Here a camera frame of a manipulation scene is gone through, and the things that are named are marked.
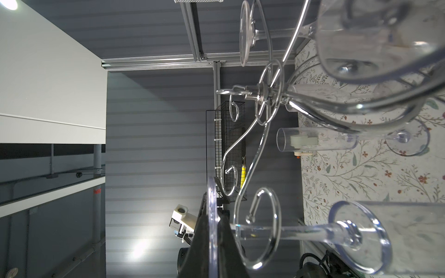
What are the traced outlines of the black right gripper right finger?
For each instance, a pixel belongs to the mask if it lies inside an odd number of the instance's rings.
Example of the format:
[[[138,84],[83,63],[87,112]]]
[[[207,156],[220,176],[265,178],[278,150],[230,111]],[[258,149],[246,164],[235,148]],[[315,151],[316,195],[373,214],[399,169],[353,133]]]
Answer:
[[[218,265],[219,278],[248,278],[226,214],[218,212]]]

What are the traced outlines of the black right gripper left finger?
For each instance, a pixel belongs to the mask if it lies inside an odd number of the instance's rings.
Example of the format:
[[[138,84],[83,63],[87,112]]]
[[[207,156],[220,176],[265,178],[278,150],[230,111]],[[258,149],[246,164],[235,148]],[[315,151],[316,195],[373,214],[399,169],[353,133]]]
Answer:
[[[209,218],[207,193],[204,193],[194,237],[178,272],[178,278],[209,277]]]

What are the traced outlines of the clear champagne flute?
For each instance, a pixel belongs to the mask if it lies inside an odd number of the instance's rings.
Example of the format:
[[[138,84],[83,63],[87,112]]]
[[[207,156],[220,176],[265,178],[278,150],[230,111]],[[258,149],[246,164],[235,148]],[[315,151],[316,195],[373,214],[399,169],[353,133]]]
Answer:
[[[280,128],[276,136],[278,150],[292,153],[297,151],[290,145],[290,137],[297,135],[318,138],[316,147],[304,147],[303,151],[351,150],[362,141],[382,140],[392,152],[400,156],[420,155],[428,149],[431,141],[431,134],[426,125],[415,119],[387,134],[348,134],[325,127]]]

